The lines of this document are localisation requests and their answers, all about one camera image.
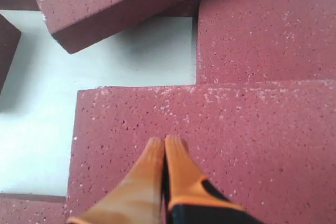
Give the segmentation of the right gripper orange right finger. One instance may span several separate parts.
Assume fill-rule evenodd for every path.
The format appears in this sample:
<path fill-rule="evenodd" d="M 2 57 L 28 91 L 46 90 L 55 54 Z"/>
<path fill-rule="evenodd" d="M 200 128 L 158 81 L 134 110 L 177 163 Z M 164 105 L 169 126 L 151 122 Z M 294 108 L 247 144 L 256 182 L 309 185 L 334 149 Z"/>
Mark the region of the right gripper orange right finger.
<path fill-rule="evenodd" d="M 192 160 L 187 143 L 165 138 L 169 223 L 243 223 L 245 210 L 224 197 Z"/>

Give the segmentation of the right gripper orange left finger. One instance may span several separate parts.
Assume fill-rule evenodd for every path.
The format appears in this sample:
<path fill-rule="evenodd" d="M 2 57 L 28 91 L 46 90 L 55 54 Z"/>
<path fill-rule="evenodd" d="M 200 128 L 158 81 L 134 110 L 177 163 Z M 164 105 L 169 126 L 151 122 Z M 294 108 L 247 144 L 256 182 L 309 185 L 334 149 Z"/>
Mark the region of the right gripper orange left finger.
<path fill-rule="evenodd" d="M 151 137 L 143 153 L 102 200 L 67 223 L 159 223 L 162 205 L 164 142 Z"/>

